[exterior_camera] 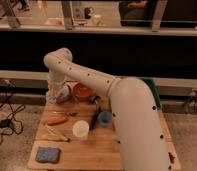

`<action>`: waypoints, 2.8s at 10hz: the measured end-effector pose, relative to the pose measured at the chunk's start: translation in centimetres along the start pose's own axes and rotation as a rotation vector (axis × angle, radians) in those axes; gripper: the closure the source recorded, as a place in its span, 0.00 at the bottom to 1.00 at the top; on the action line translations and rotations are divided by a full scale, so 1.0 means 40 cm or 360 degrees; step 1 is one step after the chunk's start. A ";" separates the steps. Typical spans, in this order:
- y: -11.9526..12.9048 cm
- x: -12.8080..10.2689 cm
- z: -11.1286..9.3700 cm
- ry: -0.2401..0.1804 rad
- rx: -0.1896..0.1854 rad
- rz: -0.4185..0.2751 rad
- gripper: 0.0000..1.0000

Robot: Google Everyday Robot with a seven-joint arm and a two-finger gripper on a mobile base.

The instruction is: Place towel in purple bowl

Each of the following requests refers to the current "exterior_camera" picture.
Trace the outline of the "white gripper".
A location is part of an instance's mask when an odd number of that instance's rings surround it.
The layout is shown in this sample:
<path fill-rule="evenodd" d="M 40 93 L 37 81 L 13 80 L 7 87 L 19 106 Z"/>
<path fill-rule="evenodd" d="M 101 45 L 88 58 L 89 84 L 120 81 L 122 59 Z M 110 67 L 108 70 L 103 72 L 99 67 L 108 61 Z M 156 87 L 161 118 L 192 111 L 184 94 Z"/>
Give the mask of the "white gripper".
<path fill-rule="evenodd" d="M 46 92 L 46 101 L 48 103 L 57 104 L 56 97 L 60 89 L 66 84 L 63 82 L 54 82 L 51 80 L 47 81 L 48 83 L 48 91 Z"/>

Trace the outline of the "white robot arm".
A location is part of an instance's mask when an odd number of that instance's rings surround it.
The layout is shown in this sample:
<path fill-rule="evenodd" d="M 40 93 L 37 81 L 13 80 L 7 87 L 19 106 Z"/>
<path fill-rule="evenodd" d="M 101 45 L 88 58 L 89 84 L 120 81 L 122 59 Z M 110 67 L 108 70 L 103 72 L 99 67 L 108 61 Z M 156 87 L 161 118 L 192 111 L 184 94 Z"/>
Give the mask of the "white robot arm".
<path fill-rule="evenodd" d="M 51 80 L 70 77 L 108 98 L 124 171 L 171 171 L 155 99 L 144 81 L 75 64 L 67 48 L 46 54 L 44 64 Z"/>

